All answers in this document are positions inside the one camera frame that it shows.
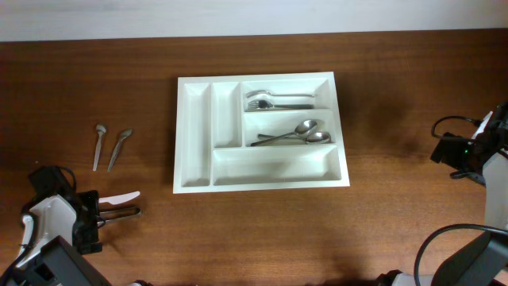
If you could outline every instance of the fork tines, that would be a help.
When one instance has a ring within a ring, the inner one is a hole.
[[[260,106],[260,102],[252,101],[247,104],[247,109],[257,109]]]

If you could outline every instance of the cutlery tray compartment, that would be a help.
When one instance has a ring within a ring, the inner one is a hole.
[[[330,143],[335,142],[335,125],[331,110],[281,110],[273,112],[247,112],[244,114],[244,145],[250,146],[251,143],[260,141],[257,134],[266,134],[278,136],[293,132],[294,128],[307,119],[313,119],[317,122],[317,128],[313,132],[329,132],[332,136]],[[275,141],[267,146],[278,145],[304,145],[303,140],[282,139]]]
[[[247,94],[253,91],[270,91],[277,96],[259,94],[248,98]],[[247,108],[248,103],[256,100],[266,100],[274,105],[312,104],[314,109],[329,108],[330,104],[330,85],[326,78],[244,81],[241,83],[241,94],[245,111],[250,111]]]
[[[214,185],[340,180],[334,145],[214,151]]]
[[[247,99],[259,90],[284,96]],[[247,111],[248,102],[261,99],[314,109]],[[329,132],[331,141],[282,139],[250,147],[258,133],[279,136],[307,119],[318,123],[313,132]],[[174,193],[348,185],[332,72],[179,78]]]

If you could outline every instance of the white wall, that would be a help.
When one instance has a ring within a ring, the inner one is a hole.
[[[0,41],[508,27],[508,0],[0,0]]]

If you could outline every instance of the metal spoon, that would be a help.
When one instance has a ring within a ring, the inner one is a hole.
[[[114,146],[113,155],[111,156],[110,165],[108,166],[108,172],[111,172],[113,168],[114,161],[117,160],[118,154],[120,153],[121,143],[127,139],[129,136],[133,134],[132,129],[127,129],[126,131],[120,133],[120,138],[118,138],[118,143]]]
[[[95,131],[97,131],[98,134],[98,140],[97,145],[95,146],[94,167],[92,168],[93,171],[97,171],[98,158],[101,156],[102,149],[102,135],[104,135],[107,130],[108,129],[106,126],[102,123],[98,123],[97,126],[95,126]]]
[[[250,91],[248,93],[245,94],[246,98],[251,98],[252,96],[256,96],[256,95],[262,95],[262,94],[265,94],[265,95],[271,95],[271,96],[300,96],[300,97],[314,97],[313,95],[304,95],[304,94],[301,94],[301,95],[275,95],[275,94],[272,94],[270,91],[265,91],[265,90],[258,90],[258,91]]]
[[[296,126],[296,128],[294,129],[293,132],[289,132],[284,135],[273,137],[273,138],[270,138],[267,140],[254,142],[251,144],[251,146],[253,147],[253,146],[257,146],[257,145],[261,145],[261,144],[272,143],[277,140],[289,137],[291,135],[297,135],[300,137],[307,137],[312,130],[316,129],[316,127],[318,127],[318,123],[315,120],[308,119],[308,120],[305,120],[304,122],[298,124],[298,126]]]
[[[257,134],[257,137],[259,139],[261,139],[263,137],[264,138],[273,138],[275,136],[265,135],[265,134]],[[307,136],[307,138],[302,138],[302,137],[287,137],[286,139],[302,140],[302,141],[305,142],[305,144],[313,145],[313,144],[325,144],[325,143],[328,143],[328,142],[330,142],[332,137],[330,136],[330,133],[328,133],[328,132],[314,132],[314,133],[309,134],[309,136]]]

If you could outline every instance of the silverware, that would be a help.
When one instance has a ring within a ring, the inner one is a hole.
[[[121,143],[127,139],[129,136],[133,134],[132,129],[127,129],[126,131],[120,133],[120,138],[118,138],[118,143],[114,146],[113,155],[111,156],[110,165],[108,166],[108,172],[111,172],[113,168],[114,161],[117,160],[118,154],[120,153]]]
[[[257,134],[257,137],[259,139],[265,137],[265,138],[273,138],[275,136],[272,135],[265,135],[265,134]],[[330,136],[330,133],[328,132],[314,132],[309,134],[307,137],[286,137],[285,139],[298,139],[305,142],[305,144],[308,145],[314,145],[314,144],[325,144],[330,142],[332,137]]]
[[[140,191],[133,191],[123,195],[114,195],[110,197],[99,198],[98,203],[110,203],[112,205],[118,205],[121,203],[127,203],[131,199],[137,198],[137,196],[139,196],[140,194],[141,194]]]
[[[247,104],[247,110],[258,110],[268,108],[286,108],[286,109],[313,109],[312,104],[272,104],[267,100],[254,100]]]
[[[98,140],[97,145],[95,146],[94,167],[92,168],[93,171],[97,171],[98,158],[101,156],[102,149],[102,135],[104,135],[107,130],[108,129],[106,126],[102,123],[98,123],[97,126],[95,126],[95,131],[97,131],[98,134]]]
[[[272,94],[270,91],[265,91],[265,90],[258,90],[258,91],[250,91],[248,93],[245,94],[246,98],[251,98],[252,96],[256,96],[256,95],[270,95],[270,96],[299,96],[299,97],[314,97],[313,95],[305,95],[305,94],[296,94],[296,95],[292,95],[292,94],[287,94],[287,95],[275,95],[275,94]]]
[[[140,207],[125,207],[111,211],[99,212],[99,221],[97,222],[98,227],[103,227],[107,223],[117,222],[128,218],[138,218],[143,215]]]
[[[273,138],[273,137],[275,137],[275,136],[273,136],[273,135],[267,135],[267,134],[257,134],[257,138],[260,139],[260,140],[265,140],[265,139]],[[284,139],[302,140],[300,137],[292,137],[292,136],[286,137]]]
[[[267,140],[254,142],[254,143],[251,144],[251,146],[257,146],[257,145],[261,145],[261,144],[272,143],[272,142],[275,142],[277,140],[289,137],[291,135],[297,135],[299,137],[307,137],[312,130],[316,129],[316,127],[318,127],[318,123],[315,120],[312,120],[312,119],[305,120],[304,122],[298,124],[298,126],[296,126],[296,128],[294,129],[293,132],[289,132],[289,133],[286,133],[284,135],[273,137],[273,138],[270,138],[270,139],[267,139]]]

